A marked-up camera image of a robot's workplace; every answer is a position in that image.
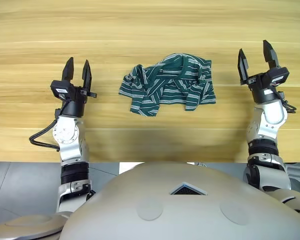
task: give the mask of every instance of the white label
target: white label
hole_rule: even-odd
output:
[[[65,94],[68,93],[67,90],[61,89],[61,88],[56,88],[55,90],[56,90],[58,93],[65,93]]]
[[[270,89],[264,90],[263,92],[264,92],[264,95],[273,93],[273,91],[271,91]]]
[[[273,83],[273,82],[275,82],[277,80],[280,80],[280,79],[283,79],[283,78],[284,78],[284,76],[280,76],[280,77],[277,77],[277,78],[273,79],[271,82]]]

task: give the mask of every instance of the wooden table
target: wooden table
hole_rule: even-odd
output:
[[[279,90],[298,108],[279,131],[280,156],[300,162],[300,0],[2,0],[0,161],[59,161],[28,137],[53,120],[61,102],[50,83],[73,56],[73,83],[82,84],[88,59],[98,93],[84,113],[91,162],[245,162],[254,102],[239,84],[238,51],[250,75],[265,72],[264,39],[290,71]],[[217,104],[129,112],[131,99],[118,95],[123,76],[172,53],[212,60]],[[54,142],[51,133],[43,140]]]

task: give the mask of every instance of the white stripe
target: white stripe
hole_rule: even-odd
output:
[[[195,89],[200,89],[201,91],[204,89],[202,86],[192,85]]]
[[[157,78],[157,79],[154,81],[153,85],[152,85],[150,88],[148,88],[148,90],[146,91],[146,94],[149,94],[149,93],[150,93],[151,89],[152,89],[153,87],[156,86],[156,84],[159,82],[159,80],[160,80],[160,79]]]
[[[132,86],[136,87],[137,89],[142,89],[142,85],[141,84],[139,86],[137,86],[135,83],[132,83]]]
[[[128,97],[130,97],[130,98],[132,98],[132,94],[131,94],[131,93],[127,93],[127,92],[122,91],[122,90],[119,90],[119,93],[120,93],[120,94],[123,94],[123,95],[126,95],[126,96],[128,96]]]
[[[172,104],[172,103],[185,104],[186,100],[181,100],[181,99],[176,99],[176,100],[160,100],[159,103],[161,103],[161,104]]]
[[[165,88],[164,93],[181,93],[180,90],[178,89],[168,89],[168,88]]]
[[[189,98],[194,98],[194,99],[199,99],[199,96],[197,96],[197,95],[193,95],[193,94],[188,94],[188,97]]]
[[[138,113],[140,113],[141,116],[145,116],[145,117],[147,116],[141,110],[139,110]]]
[[[162,72],[165,74],[180,74],[181,73],[181,71],[168,71],[168,70],[163,70]]]
[[[196,93],[198,93],[198,94],[201,94],[201,91],[195,91],[195,90],[193,90],[193,89],[190,89],[190,91],[196,92]]]
[[[123,80],[123,81],[122,81],[122,83],[123,83],[124,85],[127,85],[127,86],[129,86],[129,87],[130,87],[130,83],[129,83],[129,82],[127,82],[127,81]]]
[[[133,98],[143,98],[144,95],[132,94]]]
[[[210,86],[210,83],[207,82],[206,85],[205,85],[205,87],[204,87],[204,90],[203,90],[203,95],[206,94],[206,92],[207,92],[209,86]]]

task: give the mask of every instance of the silver robot arm segment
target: silver robot arm segment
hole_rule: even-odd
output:
[[[277,133],[287,116],[287,110],[280,100],[257,104],[247,128],[249,157],[243,177],[247,183],[264,192],[291,189],[286,167],[277,148]]]
[[[92,187],[84,123],[78,117],[61,115],[52,132],[61,158],[57,212],[74,212],[87,200]]]

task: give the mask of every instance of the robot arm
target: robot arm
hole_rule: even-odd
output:
[[[270,69],[248,77],[248,63],[242,49],[238,56],[238,70],[241,84],[247,84],[254,102],[253,119],[247,128],[246,140],[249,157],[244,171],[244,180],[255,188],[271,192],[277,189],[291,189],[290,179],[277,147],[277,133],[286,122],[289,113],[296,108],[284,99],[283,92],[276,87],[284,83],[289,75],[286,67],[280,67],[277,54],[266,40],[263,54]]]
[[[52,81],[50,86],[54,96],[62,100],[62,108],[55,110],[54,124],[49,126],[54,126],[52,134],[58,146],[34,141],[38,134],[30,137],[31,143],[60,151],[61,185],[58,188],[57,212],[74,212],[94,194],[89,179],[89,148],[82,120],[88,97],[97,97],[96,93],[90,92],[92,76],[88,60],[82,72],[83,87],[70,83],[73,76],[74,59],[71,57],[65,64],[62,79]]]

